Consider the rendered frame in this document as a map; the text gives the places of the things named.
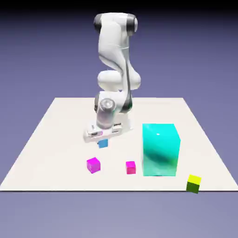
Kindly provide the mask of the small magenta cube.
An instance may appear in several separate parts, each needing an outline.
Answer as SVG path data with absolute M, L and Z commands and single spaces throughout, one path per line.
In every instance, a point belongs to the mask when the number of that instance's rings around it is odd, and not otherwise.
M 98 172 L 101 169 L 100 161 L 96 157 L 88 159 L 86 165 L 90 173 Z

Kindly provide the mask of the large cyan box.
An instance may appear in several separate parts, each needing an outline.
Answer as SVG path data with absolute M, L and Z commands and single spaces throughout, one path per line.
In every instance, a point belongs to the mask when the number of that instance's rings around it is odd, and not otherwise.
M 175 176 L 181 139 L 174 124 L 142 125 L 143 175 Z

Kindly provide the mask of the small pink cube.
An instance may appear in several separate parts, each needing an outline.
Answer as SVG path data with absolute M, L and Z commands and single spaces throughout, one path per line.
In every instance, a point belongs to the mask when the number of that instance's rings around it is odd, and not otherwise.
M 126 173 L 127 174 L 135 174 L 136 173 L 136 164 L 134 161 L 126 162 Z

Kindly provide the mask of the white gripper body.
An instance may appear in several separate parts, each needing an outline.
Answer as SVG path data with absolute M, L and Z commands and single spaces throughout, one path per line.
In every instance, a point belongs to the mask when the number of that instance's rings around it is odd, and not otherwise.
M 123 132 L 123 125 L 121 123 L 113 124 L 108 129 L 102 129 L 96 125 L 96 123 L 90 123 L 83 133 L 83 138 L 86 143 L 98 142 L 100 140 L 109 139 Z

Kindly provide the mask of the small yellow cube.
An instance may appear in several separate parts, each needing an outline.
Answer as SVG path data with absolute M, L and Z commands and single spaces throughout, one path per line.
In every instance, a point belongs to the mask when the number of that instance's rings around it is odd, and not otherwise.
M 186 184 L 186 191 L 198 194 L 200 183 L 201 177 L 190 174 Z

